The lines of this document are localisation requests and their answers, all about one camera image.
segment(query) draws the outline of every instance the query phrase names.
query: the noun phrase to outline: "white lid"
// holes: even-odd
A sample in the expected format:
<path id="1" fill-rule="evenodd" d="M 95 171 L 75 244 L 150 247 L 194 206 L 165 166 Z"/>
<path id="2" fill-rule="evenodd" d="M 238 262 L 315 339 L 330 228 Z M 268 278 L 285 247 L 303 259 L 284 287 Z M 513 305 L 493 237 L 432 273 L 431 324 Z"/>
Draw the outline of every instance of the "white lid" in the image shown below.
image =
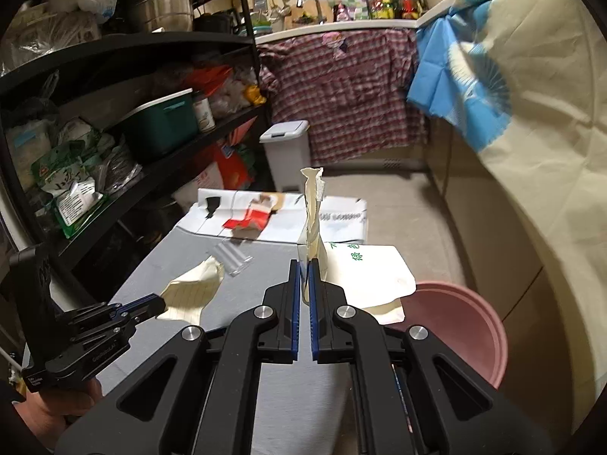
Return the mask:
<path id="1" fill-rule="evenodd" d="M 305 119 L 298 121 L 285 121 L 272 125 L 262 136 L 259 137 L 259 142 L 269 144 L 270 142 L 283 142 L 285 140 L 293 140 L 299 138 L 310 127 Z"/>
<path id="2" fill-rule="evenodd" d="M 176 97 L 184 96 L 185 94 L 189 94 L 191 92 L 192 92 L 192 89 L 186 89 L 186 90 L 182 90 L 179 92 L 175 92 L 174 94 L 170 94 L 165 97 L 160 97 L 159 99 L 151 100 L 150 102 L 142 104 L 141 106 L 138 106 L 135 109 L 133 109 L 132 111 L 126 113 L 122 118 L 120 118 L 118 121 L 116 121 L 116 124 L 126 120 L 127 118 L 133 116 L 135 113 L 138 113 L 139 111 L 143 111 L 144 109 L 151 108 L 152 106 L 156 106 L 157 104 L 160 104 L 161 102 L 164 102 L 165 100 L 175 99 Z"/>

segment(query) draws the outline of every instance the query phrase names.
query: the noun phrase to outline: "plaid shirt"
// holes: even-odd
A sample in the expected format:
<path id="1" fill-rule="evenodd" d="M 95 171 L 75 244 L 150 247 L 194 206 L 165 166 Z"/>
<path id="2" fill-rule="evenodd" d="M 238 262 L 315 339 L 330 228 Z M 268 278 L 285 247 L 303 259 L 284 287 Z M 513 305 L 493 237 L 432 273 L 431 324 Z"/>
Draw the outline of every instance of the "plaid shirt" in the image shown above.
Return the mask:
<path id="1" fill-rule="evenodd" d="M 345 40 L 337 48 L 327 34 Z M 310 122 L 312 165 L 426 141 L 424 115 L 406 102 L 418 64 L 414 31 L 314 34 L 258 49 L 272 122 Z"/>

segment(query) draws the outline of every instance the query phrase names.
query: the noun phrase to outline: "clear plastic piece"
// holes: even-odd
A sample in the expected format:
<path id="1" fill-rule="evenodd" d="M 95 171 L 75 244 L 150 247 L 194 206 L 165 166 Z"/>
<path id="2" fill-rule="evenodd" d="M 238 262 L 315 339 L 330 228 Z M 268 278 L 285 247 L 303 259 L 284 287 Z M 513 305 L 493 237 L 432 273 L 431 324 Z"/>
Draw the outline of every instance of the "clear plastic piece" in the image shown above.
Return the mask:
<path id="1" fill-rule="evenodd" d="M 209 254 L 221 262 L 225 271 L 231 276 L 241 273 L 253 260 L 252 256 L 245 255 L 239 245 L 230 238 L 225 238 L 216 244 Z"/>

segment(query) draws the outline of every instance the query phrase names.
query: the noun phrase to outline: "pink plastic basin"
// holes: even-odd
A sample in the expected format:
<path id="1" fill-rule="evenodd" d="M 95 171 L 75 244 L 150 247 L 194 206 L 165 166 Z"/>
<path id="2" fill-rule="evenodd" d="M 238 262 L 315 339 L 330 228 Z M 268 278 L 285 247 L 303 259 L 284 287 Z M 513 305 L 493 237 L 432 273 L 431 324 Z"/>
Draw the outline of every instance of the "pink plastic basin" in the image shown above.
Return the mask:
<path id="1" fill-rule="evenodd" d="M 405 321 L 388 325 L 405 331 L 411 325 L 429 328 L 485 380 L 499 387 L 508 363 L 508 341 L 502 321 L 477 293 L 447 282 L 418 282 L 401 298 Z"/>

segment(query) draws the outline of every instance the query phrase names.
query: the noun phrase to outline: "green snack bag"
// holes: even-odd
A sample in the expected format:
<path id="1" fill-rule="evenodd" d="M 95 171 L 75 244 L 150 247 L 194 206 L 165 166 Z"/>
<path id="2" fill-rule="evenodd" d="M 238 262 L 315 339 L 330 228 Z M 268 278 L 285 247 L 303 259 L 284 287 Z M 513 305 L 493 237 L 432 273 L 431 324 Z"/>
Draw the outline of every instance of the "green snack bag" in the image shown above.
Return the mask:
<path id="1" fill-rule="evenodd" d="M 95 190 L 92 177 L 75 181 L 54 200 L 54 212 L 66 238 L 74 236 L 102 207 L 107 195 Z"/>
<path id="2" fill-rule="evenodd" d="M 51 149 L 31 165 L 31 173 L 39 188 L 58 197 L 74 181 L 89 177 L 80 159 L 83 141 L 66 142 Z"/>

